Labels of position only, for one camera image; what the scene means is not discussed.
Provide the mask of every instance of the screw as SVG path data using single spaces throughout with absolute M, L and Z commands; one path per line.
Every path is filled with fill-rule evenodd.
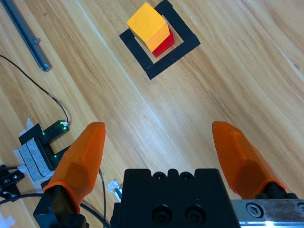
M 246 209 L 247 209 L 247 212 L 255 218 L 260 218 L 263 216 L 262 209 L 260 208 L 260 206 L 258 206 L 256 204 L 249 203 L 246 205 Z
M 153 210 L 152 219 L 158 226 L 166 226 L 172 220 L 172 211 L 165 205 L 157 206 Z
M 205 220 L 205 212 L 198 205 L 192 205 L 186 209 L 186 219 L 193 225 L 200 225 Z
M 302 213 L 304 213 L 304 203 L 299 203 L 299 204 L 298 204 L 298 208 L 300 209 L 300 211 L 301 211 Z
M 33 41 L 35 44 L 39 43 L 40 42 L 40 39 L 38 39 L 37 37 L 33 37 Z

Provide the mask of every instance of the wooden table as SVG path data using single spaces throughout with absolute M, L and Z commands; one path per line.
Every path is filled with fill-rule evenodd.
M 290 191 L 304 197 L 303 0 L 170 0 L 201 45 L 152 81 L 119 38 L 144 0 L 14 2 L 53 69 L 38 69 L 2 6 L 0 54 L 67 107 L 71 130 L 53 143 L 55 151 L 100 121 L 107 127 L 101 165 L 106 185 L 121 183 L 128 168 L 220 169 L 211 125 L 227 121 L 245 133 Z M 0 78 L 0 162 L 14 166 L 12 151 L 26 120 L 46 128 L 64 115 L 3 59 Z M 18 187 L 33 192 L 28 178 Z M 84 201 L 103 213 L 102 194 L 97 178 Z M 106 197 L 109 220 L 116 198 L 109 191 Z M 13 216 L 14 227 L 35 227 L 38 200 L 7 203 L 0 212 Z M 82 212 L 91 227 L 101 227 Z

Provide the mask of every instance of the black square outline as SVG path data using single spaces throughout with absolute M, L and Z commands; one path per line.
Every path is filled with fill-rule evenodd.
M 150 80 L 200 45 L 199 39 L 180 18 L 168 0 L 163 0 L 159 3 L 155 7 L 155 10 L 167 19 L 180 38 L 184 41 L 156 63 L 153 64 L 151 59 L 136 41 L 135 36 L 130 29 L 127 29 L 119 35 L 120 39 L 131 51 L 138 63 L 142 66 L 143 70 L 147 73 Z

